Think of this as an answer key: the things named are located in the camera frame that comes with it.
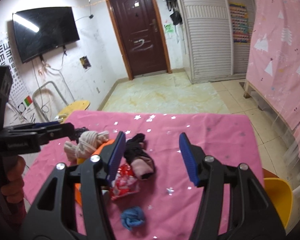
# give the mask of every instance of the finger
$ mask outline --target finger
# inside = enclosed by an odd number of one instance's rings
[[[22,176],[25,170],[26,161],[21,156],[18,156],[17,164],[7,173],[9,181],[14,181]]]
[[[20,190],[22,190],[25,183],[23,182],[22,178],[19,178],[13,182],[10,182],[7,185],[4,185],[1,187],[1,193],[4,196],[10,196],[18,193]]]
[[[7,202],[11,203],[11,204],[18,204],[19,202],[21,202],[24,198],[24,193],[23,190],[18,192],[15,195],[12,196],[8,196],[7,197]]]

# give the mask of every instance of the silver star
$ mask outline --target silver star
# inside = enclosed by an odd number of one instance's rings
[[[172,195],[172,193],[174,193],[174,190],[172,189],[172,187],[167,188],[167,191],[168,191],[170,196]]]

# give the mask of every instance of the black television screen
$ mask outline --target black television screen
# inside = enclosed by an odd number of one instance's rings
[[[22,63],[80,39],[71,7],[20,11],[12,19]]]

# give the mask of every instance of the tiled floor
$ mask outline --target tiled floor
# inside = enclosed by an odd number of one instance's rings
[[[287,147],[272,127],[272,121],[258,109],[253,98],[244,98],[239,82],[230,80],[191,85],[185,73],[137,78],[121,83],[104,107],[104,111],[144,113],[220,113],[245,114],[253,126],[262,165],[287,180],[292,188],[300,182],[288,171],[283,154]],[[288,231],[300,217],[300,198],[295,199]]]

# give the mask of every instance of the educational wall chart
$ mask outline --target educational wall chart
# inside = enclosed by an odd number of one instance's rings
[[[29,122],[35,122],[32,98],[16,68],[8,37],[0,39],[0,65],[8,65],[13,78],[9,101],[13,103],[19,113],[27,116]]]
[[[236,3],[231,3],[229,6],[232,19],[233,41],[250,42],[247,7]]]

